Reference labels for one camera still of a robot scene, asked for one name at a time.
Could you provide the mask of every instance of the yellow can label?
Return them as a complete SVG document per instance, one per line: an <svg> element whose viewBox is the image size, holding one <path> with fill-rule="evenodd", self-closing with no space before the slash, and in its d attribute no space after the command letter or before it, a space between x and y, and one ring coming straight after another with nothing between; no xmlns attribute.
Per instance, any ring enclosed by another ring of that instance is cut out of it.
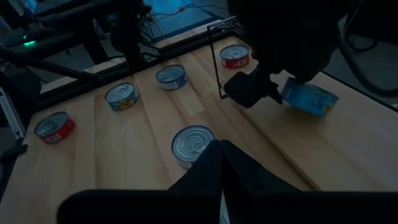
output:
<svg viewBox="0 0 398 224"><path fill-rule="evenodd" d="M134 104L134 100L133 99L126 99L126 100L122 100L119 102L118 104L118 109L119 110L124 110L129 108L130 106L132 106Z"/></svg>

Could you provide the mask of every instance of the green light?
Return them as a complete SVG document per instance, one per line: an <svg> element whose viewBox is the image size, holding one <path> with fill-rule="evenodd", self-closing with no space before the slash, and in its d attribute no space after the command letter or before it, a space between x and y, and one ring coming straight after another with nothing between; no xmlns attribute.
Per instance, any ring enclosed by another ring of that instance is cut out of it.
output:
<svg viewBox="0 0 398 224"><path fill-rule="evenodd" d="M30 41L30 42L26 42L24 43L25 47L29 47L31 45L34 45L36 43L36 40Z"/></svg>

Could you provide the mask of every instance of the can label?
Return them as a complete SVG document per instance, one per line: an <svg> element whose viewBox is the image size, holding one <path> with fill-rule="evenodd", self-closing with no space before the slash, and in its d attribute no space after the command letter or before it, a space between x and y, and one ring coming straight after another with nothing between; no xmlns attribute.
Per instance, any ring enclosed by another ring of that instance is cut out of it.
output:
<svg viewBox="0 0 398 224"><path fill-rule="evenodd" d="M187 74L181 65L169 65L156 73L156 79L163 90L171 91L187 83Z"/></svg>
<svg viewBox="0 0 398 224"><path fill-rule="evenodd" d="M75 126L75 122L65 112L60 112L41 121L36 126L35 133L43 142L53 144L68 137Z"/></svg>
<svg viewBox="0 0 398 224"><path fill-rule="evenodd" d="M243 45L231 45L221 52L221 64L225 68L237 69L249 63L249 49Z"/></svg>
<svg viewBox="0 0 398 224"><path fill-rule="evenodd" d="M137 102L138 98L138 91L132 83L119 84L105 95L105 100L114 111L122 111L131 107Z"/></svg>
<svg viewBox="0 0 398 224"><path fill-rule="evenodd" d="M160 86L162 87L163 90L176 90L181 87L183 87L187 83L187 76L183 76L179 80L176 80L175 82L170 82L170 83L160 83Z"/></svg>

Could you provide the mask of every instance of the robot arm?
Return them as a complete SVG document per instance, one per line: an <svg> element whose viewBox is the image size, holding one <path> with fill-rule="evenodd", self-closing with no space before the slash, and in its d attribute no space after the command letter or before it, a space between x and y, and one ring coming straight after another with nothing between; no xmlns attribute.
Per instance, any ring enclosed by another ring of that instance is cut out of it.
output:
<svg viewBox="0 0 398 224"><path fill-rule="evenodd" d="M312 80L339 48L355 77L371 92L386 97L398 90L383 90L372 84L353 60L340 36L338 21L358 8L361 0L229 0L229 11L238 14L253 49L258 67L248 76L237 73L225 92L244 107L252 107L262 97L278 103L282 98L270 75L286 70L299 83Z"/></svg>

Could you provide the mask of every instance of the opened can lid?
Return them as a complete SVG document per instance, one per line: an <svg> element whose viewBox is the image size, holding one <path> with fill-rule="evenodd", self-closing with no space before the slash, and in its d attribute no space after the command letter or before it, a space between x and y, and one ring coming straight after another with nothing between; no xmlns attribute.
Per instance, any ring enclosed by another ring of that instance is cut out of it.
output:
<svg viewBox="0 0 398 224"><path fill-rule="evenodd" d="M134 85L132 83L118 84L106 93L105 100L109 103L119 102L131 96L133 92Z"/></svg>
<svg viewBox="0 0 398 224"><path fill-rule="evenodd" d="M239 59L247 56L249 54L249 49L246 46L234 44L228 47L225 47L220 52L220 56L223 59L233 60Z"/></svg>
<svg viewBox="0 0 398 224"><path fill-rule="evenodd" d="M207 127L189 126L175 135L172 141L172 151L180 161L195 162L210 141L214 139L213 132Z"/></svg>
<svg viewBox="0 0 398 224"><path fill-rule="evenodd" d="M185 69L182 65L170 65L157 72L156 79L161 83L170 83L184 75Z"/></svg>

